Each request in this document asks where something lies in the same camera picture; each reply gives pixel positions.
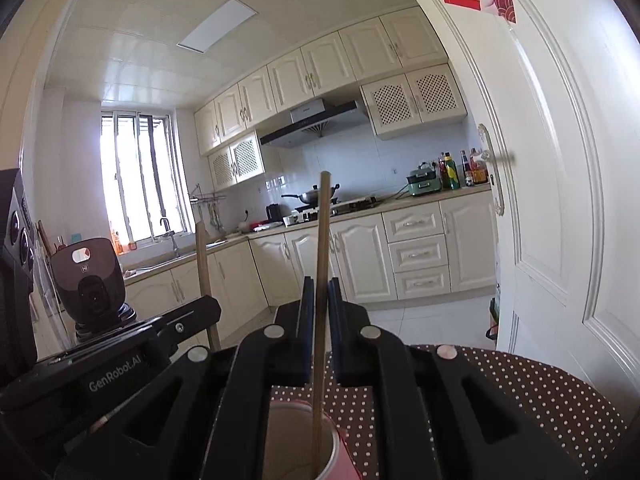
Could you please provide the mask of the wooden chopstick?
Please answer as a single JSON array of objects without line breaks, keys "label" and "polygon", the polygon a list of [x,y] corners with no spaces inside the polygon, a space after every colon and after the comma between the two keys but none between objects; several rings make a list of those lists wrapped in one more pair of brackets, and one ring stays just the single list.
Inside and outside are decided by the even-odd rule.
[{"label": "wooden chopstick", "polygon": [[[200,284],[200,291],[202,296],[210,296],[212,294],[212,288],[209,281],[209,270],[207,260],[207,245],[208,233],[203,221],[199,221],[195,225],[195,252],[196,252],[196,266],[198,267],[198,284]],[[220,338],[216,324],[213,324],[207,329],[207,338],[209,347],[214,351],[221,349]]]},{"label": "wooden chopstick", "polygon": [[316,299],[314,300],[314,368],[312,372],[311,473],[315,479],[321,471],[322,402],[324,367],[326,366],[326,286],[329,281],[331,174],[320,174],[318,200],[318,246]]}]

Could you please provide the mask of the pink paper cup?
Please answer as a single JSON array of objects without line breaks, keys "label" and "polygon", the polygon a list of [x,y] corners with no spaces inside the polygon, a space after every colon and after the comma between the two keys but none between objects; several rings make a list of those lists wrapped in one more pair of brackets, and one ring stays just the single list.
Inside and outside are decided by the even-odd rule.
[{"label": "pink paper cup", "polygon": [[[263,479],[310,479],[311,405],[272,401],[269,407]],[[317,479],[361,479],[345,439],[327,414],[322,415],[320,471]]]}]

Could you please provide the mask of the cream lower kitchen cabinets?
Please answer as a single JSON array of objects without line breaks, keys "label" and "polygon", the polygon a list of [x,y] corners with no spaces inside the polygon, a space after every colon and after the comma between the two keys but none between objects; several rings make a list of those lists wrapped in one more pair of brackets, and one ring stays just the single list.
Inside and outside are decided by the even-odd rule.
[{"label": "cream lower kitchen cabinets", "polygon": [[[343,297],[370,307],[442,304],[483,295],[496,282],[495,219],[489,192],[463,191],[409,207],[388,206],[330,227],[329,274]],[[232,341],[267,311],[298,298],[316,273],[316,228],[213,244],[208,270]]]}]

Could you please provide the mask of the cream kitchen cabinets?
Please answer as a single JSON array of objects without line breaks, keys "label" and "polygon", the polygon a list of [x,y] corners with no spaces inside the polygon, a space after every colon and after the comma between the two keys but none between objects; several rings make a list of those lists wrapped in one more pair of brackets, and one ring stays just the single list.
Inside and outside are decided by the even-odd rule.
[{"label": "cream kitchen cabinets", "polygon": [[[370,307],[442,304],[483,295],[496,282],[495,219],[489,192],[463,191],[409,207],[388,206],[330,227],[329,274],[343,297]],[[213,244],[208,270],[232,341],[267,311],[298,298],[316,273],[316,228]]]},{"label": "cream kitchen cabinets", "polygon": [[363,102],[380,139],[461,122],[468,112],[448,55],[418,6],[324,35],[219,92],[194,115],[198,147],[218,191],[273,172],[259,140],[291,123],[291,110],[322,99]]}]

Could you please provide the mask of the kitchen window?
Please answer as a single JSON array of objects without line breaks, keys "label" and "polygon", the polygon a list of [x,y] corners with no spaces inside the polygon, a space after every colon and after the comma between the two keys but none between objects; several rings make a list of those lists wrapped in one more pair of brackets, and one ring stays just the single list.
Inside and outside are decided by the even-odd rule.
[{"label": "kitchen window", "polygon": [[108,225],[119,255],[192,231],[170,115],[104,110],[100,155]]}]

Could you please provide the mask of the cream upper kitchen cabinets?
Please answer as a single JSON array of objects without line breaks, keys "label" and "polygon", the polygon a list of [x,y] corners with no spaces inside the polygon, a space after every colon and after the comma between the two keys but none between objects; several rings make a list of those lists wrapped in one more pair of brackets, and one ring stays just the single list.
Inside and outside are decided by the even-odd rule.
[{"label": "cream upper kitchen cabinets", "polygon": [[194,115],[198,147],[218,191],[273,172],[259,140],[291,123],[291,110],[322,99],[363,102],[380,139],[461,122],[468,112],[448,55],[418,6],[324,35],[219,92]]}]

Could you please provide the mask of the brown polka dot tablecloth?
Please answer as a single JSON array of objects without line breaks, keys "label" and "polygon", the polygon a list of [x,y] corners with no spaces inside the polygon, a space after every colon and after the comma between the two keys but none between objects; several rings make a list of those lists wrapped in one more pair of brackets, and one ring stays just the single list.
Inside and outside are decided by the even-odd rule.
[{"label": "brown polka dot tablecloth", "polygon": [[[595,388],[560,368],[494,350],[462,347],[462,356],[536,422],[588,479],[620,443],[628,424]],[[346,442],[363,479],[377,479],[378,449],[369,388],[342,388],[326,364],[323,408]]]}]

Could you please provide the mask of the black electric kettle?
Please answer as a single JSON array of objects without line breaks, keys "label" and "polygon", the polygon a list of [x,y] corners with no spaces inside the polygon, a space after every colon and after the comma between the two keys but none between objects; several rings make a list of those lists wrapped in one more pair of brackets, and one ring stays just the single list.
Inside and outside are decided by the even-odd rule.
[{"label": "black electric kettle", "polygon": [[283,214],[279,204],[270,204],[266,207],[267,219],[269,222],[281,222]]}]

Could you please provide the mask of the black wok on stove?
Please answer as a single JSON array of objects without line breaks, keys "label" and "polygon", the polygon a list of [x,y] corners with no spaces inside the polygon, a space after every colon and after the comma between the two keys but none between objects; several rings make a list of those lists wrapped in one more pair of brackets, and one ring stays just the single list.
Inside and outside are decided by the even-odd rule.
[{"label": "black wok on stove", "polygon": [[[335,193],[341,188],[341,185],[336,184],[332,186],[330,191],[330,200],[333,200]],[[320,190],[318,185],[314,185],[312,190],[307,192],[303,192],[302,194],[282,194],[282,198],[296,198],[296,200],[300,200],[303,204],[317,207],[320,200]]]}]

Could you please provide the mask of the green electric cooker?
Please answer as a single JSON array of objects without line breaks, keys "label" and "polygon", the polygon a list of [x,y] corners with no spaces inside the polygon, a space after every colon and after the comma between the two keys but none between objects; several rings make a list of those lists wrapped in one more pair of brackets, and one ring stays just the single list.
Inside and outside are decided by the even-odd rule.
[{"label": "green electric cooker", "polygon": [[416,170],[410,172],[407,183],[409,194],[413,197],[438,193],[442,190],[442,181],[434,162],[422,162]]}]

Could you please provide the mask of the black range hood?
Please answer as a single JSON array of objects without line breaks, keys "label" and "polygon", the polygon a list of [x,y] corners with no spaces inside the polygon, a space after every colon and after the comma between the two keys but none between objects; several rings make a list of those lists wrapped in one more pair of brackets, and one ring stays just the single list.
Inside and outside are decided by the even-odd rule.
[{"label": "black range hood", "polygon": [[259,142],[270,148],[299,148],[368,121],[366,107],[359,100],[333,106],[318,99],[291,110],[291,123],[266,134]]}]

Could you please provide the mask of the green oil bottle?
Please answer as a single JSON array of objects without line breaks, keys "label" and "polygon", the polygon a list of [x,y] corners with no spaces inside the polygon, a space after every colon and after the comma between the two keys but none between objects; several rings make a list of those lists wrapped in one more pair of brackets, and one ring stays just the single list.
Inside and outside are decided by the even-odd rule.
[{"label": "green oil bottle", "polygon": [[449,152],[445,153],[442,161],[444,162],[444,171],[449,187],[452,190],[457,190],[460,188],[460,179],[457,172],[456,162],[452,159]]}]

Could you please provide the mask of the white panel door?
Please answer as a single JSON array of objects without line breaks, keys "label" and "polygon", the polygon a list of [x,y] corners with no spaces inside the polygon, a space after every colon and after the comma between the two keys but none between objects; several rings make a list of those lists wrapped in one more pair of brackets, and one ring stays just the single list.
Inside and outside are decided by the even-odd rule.
[{"label": "white panel door", "polygon": [[510,154],[497,214],[502,350],[639,406],[639,43],[614,0],[513,0],[516,23],[444,0],[432,21],[477,125]]}]

